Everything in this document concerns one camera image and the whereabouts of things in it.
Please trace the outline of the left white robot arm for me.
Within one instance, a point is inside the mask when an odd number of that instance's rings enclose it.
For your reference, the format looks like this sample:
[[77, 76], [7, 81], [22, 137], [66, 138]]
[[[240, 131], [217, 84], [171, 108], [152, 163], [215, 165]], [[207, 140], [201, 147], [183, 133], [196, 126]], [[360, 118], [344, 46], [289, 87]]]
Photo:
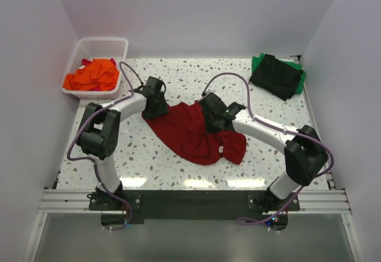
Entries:
[[128, 96], [102, 105], [90, 103], [86, 106], [73, 143], [85, 154], [77, 160], [93, 163], [97, 190], [114, 198], [121, 196], [121, 181], [114, 163], [120, 124], [135, 114], [142, 114], [145, 118], [167, 114], [165, 92], [166, 85], [162, 80], [149, 77]]

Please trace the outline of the dark red t-shirt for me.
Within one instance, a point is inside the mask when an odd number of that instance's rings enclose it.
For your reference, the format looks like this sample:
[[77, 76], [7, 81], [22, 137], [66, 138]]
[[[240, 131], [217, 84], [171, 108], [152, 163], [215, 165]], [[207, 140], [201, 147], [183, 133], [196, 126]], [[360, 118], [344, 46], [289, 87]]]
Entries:
[[181, 102], [169, 106], [168, 114], [156, 118], [142, 116], [157, 137], [176, 155], [203, 166], [225, 158], [240, 164], [246, 153], [246, 137], [230, 130], [207, 133], [199, 104]]

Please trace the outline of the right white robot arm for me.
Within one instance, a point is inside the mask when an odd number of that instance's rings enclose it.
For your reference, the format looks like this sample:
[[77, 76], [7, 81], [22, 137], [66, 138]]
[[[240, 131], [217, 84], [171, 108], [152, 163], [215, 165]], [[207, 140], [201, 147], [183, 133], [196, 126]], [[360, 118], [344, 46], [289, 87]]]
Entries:
[[285, 157], [285, 171], [267, 188], [267, 196], [286, 199], [294, 190], [308, 186], [328, 162], [329, 155], [314, 128], [295, 128], [256, 116], [237, 102], [226, 105], [216, 94], [205, 94], [198, 104], [208, 133], [230, 130], [258, 139]]

